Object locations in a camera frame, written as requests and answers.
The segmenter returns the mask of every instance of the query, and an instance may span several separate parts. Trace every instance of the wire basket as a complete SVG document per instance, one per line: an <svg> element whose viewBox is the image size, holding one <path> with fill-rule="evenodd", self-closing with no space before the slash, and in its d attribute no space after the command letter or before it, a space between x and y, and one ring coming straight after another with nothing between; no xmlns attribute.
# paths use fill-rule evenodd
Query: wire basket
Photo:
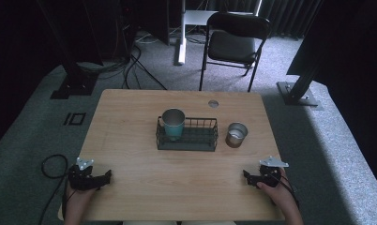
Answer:
<svg viewBox="0 0 377 225"><path fill-rule="evenodd" d="M161 116L157 123L158 150L187 150L214 152L218 140L218 121L216 118L187 117L182 136L166 135Z"/></svg>

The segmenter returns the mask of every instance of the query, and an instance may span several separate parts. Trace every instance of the cup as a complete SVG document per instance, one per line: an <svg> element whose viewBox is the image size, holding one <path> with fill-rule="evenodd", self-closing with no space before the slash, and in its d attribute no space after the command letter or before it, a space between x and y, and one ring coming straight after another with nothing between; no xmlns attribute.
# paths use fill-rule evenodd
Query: cup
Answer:
<svg viewBox="0 0 377 225"><path fill-rule="evenodd" d="M176 141L182 136L185 126L185 113L179 109L169 109L162 114L165 133L171 141Z"/></svg>
<svg viewBox="0 0 377 225"><path fill-rule="evenodd" d="M248 130L245 125L238 122L232 123L228 128L226 143L232 148L237 148L244 141L245 137L247 137L247 134Z"/></svg>

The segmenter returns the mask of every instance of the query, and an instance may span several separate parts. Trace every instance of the hand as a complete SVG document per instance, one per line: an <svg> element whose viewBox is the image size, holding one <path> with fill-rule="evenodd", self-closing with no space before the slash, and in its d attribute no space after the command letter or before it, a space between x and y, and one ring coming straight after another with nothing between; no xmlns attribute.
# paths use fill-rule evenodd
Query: hand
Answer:
<svg viewBox="0 0 377 225"><path fill-rule="evenodd" d="M81 223L86 207L95 192L95 188L89 190L72 189L68 182L66 190L68 201L66 205L65 225L79 225Z"/></svg>
<svg viewBox="0 0 377 225"><path fill-rule="evenodd" d="M279 169L281 172L281 182L285 186L289 187L288 181L284 178L286 177L285 171ZM300 215L299 209L297 208L296 201L291 192L281 183L276 187L270 187L263 182L258 182L256 184L264 193L266 193L276 204L276 206L282 211L285 216L286 224L288 225L302 225L303 220Z"/></svg>

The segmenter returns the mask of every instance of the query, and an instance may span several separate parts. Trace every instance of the teal cup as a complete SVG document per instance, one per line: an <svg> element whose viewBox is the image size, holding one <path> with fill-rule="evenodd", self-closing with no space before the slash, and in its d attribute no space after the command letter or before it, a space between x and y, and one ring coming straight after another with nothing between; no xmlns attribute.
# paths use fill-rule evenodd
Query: teal cup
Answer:
<svg viewBox="0 0 377 225"><path fill-rule="evenodd" d="M179 109L169 109L162 114L165 133L171 141L176 141L182 136L186 116Z"/></svg>

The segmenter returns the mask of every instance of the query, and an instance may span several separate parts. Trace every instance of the stand base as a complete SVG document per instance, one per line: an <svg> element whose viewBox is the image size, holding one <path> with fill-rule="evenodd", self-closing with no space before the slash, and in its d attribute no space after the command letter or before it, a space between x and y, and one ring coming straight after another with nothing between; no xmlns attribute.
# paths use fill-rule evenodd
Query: stand base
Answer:
<svg viewBox="0 0 377 225"><path fill-rule="evenodd" d="M90 96L95 88L98 74L91 73L82 84L70 85L68 76L63 80L59 90L53 91L51 99L68 99L69 96Z"/></svg>
<svg viewBox="0 0 377 225"><path fill-rule="evenodd" d="M277 82L277 87L286 105L310 106L313 110L323 110L320 102L314 98L310 89L306 91L302 98L292 99L290 92L294 87L294 82Z"/></svg>

